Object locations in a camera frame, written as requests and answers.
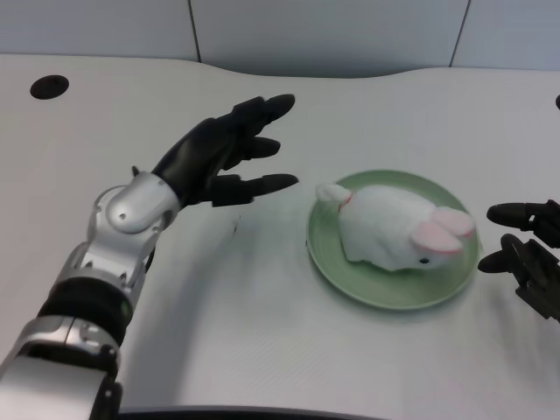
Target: green plate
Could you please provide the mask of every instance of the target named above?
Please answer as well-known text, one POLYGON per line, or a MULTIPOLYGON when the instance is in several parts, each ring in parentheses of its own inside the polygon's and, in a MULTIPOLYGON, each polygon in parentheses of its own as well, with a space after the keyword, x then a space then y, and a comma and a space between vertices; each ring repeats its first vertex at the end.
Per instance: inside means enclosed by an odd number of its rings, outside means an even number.
MULTIPOLYGON (((419 194, 437 206, 466 211, 442 186, 411 173, 366 171, 337 182, 356 191, 364 186, 397 186, 419 194)), ((338 211, 316 202, 307 223, 311 258, 326 279, 348 296, 365 304, 393 310, 411 310, 438 304, 459 293, 473 278, 479 259, 479 236, 474 234, 461 257, 438 269, 402 269, 389 272, 368 262, 349 262, 340 241, 338 211)))

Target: white wall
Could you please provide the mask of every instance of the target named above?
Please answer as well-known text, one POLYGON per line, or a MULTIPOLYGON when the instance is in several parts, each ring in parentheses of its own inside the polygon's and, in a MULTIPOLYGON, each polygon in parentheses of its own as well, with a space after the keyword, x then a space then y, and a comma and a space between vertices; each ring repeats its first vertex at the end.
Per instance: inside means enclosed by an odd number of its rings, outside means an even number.
POLYGON ((451 63, 467 0, 192 0, 203 63, 360 77, 451 63))
POLYGON ((472 0, 453 65, 560 70, 560 0, 472 0))
MULTIPOLYGON (((359 77, 449 66, 469 0, 192 0, 202 61, 359 77)), ((452 64, 560 70, 560 0, 471 0, 452 64)), ((0 0, 0 53, 198 58, 188 0, 0 0)))
POLYGON ((0 53, 197 59, 186 0, 1 0, 0 53))

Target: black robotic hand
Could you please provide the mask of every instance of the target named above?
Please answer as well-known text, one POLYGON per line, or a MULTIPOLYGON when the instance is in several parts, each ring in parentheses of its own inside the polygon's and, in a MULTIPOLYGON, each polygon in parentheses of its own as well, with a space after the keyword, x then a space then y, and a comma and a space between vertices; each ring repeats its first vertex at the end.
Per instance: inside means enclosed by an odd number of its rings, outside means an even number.
POLYGON ((208 118, 181 138, 152 171, 177 194, 182 207, 212 201, 213 206, 247 204, 298 182, 293 175, 265 175, 242 181, 218 176, 242 160, 276 155, 280 143, 257 137, 264 126, 284 116, 295 102, 292 94, 265 101, 261 97, 234 106, 231 113, 208 118))
MULTIPOLYGON (((546 204, 500 204, 488 209, 486 217, 502 226, 533 231, 552 248, 560 248, 560 206, 546 204)), ((509 272, 519 287, 517 296, 544 318, 560 322, 560 267, 558 259, 535 240, 521 242, 512 234, 501 237, 501 251, 479 262, 485 273, 509 272)))

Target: black circular hole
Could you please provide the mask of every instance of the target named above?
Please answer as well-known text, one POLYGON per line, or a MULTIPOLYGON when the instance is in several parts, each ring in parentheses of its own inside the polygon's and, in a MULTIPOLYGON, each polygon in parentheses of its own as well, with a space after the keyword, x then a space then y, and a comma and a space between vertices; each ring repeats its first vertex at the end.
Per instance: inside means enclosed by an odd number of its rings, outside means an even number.
POLYGON ((61 96, 68 90, 70 82, 64 76, 51 75, 41 77, 31 85, 29 92, 36 99, 46 100, 61 96))

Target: plate rim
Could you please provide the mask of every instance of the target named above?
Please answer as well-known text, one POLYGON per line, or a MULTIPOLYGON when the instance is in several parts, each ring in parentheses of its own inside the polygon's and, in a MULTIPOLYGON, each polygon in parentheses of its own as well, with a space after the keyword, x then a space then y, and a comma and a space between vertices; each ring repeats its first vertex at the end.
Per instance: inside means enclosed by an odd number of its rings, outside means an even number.
MULTIPOLYGON (((412 172, 408 172, 408 171, 397 171, 394 169, 372 169, 372 170, 367 170, 367 171, 358 171, 358 172, 354 172, 351 173, 350 175, 346 175, 345 177, 342 177, 340 179, 337 179, 336 181, 334 181, 334 184, 338 184, 341 181, 344 181, 345 179, 357 176, 357 175, 361 175, 363 173, 370 173, 370 172, 393 172, 393 173, 403 173, 406 175, 411 175, 415 178, 420 178, 423 179, 424 181, 428 181, 432 184, 435 184, 436 186, 439 186, 440 188, 446 190, 450 195, 452 195, 455 200, 457 200, 461 206, 463 206, 463 208, 469 213, 471 214, 471 212, 468 211, 468 208, 465 206, 465 204, 463 204, 463 201, 461 201, 460 199, 458 199, 455 194, 452 194, 447 188, 445 188, 444 186, 440 185, 439 183, 432 181, 431 179, 428 179, 426 177, 423 177, 421 175, 416 175, 415 173, 412 172)), ((368 306, 373 306, 374 308, 380 308, 380 309, 384 309, 384 310, 390 310, 390 311, 414 311, 417 309, 424 309, 424 308, 429 308, 431 306, 434 305, 438 305, 441 304, 447 300, 450 300, 452 298, 454 298, 455 296, 457 296, 468 284, 470 284, 473 279, 475 278, 474 273, 476 272, 476 264, 473 265, 473 267, 471 268, 471 270, 468 272, 468 274, 465 276, 465 279, 461 282, 461 284, 457 287, 457 289, 455 289, 451 294, 446 295, 445 297, 440 297, 438 299, 435 300, 431 300, 430 302, 426 302, 423 304, 413 304, 413 305, 406 305, 406 306, 390 306, 390 305, 385 305, 385 304, 377 304, 377 303, 372 303, 370 301, 367 301, 361 297, 358 297, 356 295, 354 295, 352 292, 347 291, 342 289, 340 286, 338 286, 333 280, 331 280, 331 278, 323 271, 323 269, 319 266, 319 264, 317 264, 317 256, 314 254, 313 252, 313 247, 311 245, 309 245, 311 243, 310 241, 310 225, 311 225, 311 219, 312 219, 312 214, 313 211, 315 210, 315 207, 319 204, 319 200, 315 199, 315 201, 313 202, 313 205, 311 206, 311 210, 309 212, 309 214, 307 215, 307 229, 306 229, 306 240, 307 240, 307 251, 309 252, 309 254, 311 255, 311 259, 313 262, 313 265, 317 268, 317 270, 319 270, 319 272, 321 273, 321 275, 329 282, 329 284, 331 284, 332 286, 334 286, 336 289, 338 289, 339 291, 341 291, 342 293, 344 293, 345 295, 349 296, 350 298, 356 299, 359 302, 362 302, 364 305, 368 305, 368 306)), ((476 260, 478 260, 480 258, 480 236, 479 236, 479 232, 478 229, 475 230, 475 235, 476 235, 476 239, 477 239, 477 256, 476 256, 476 260)))

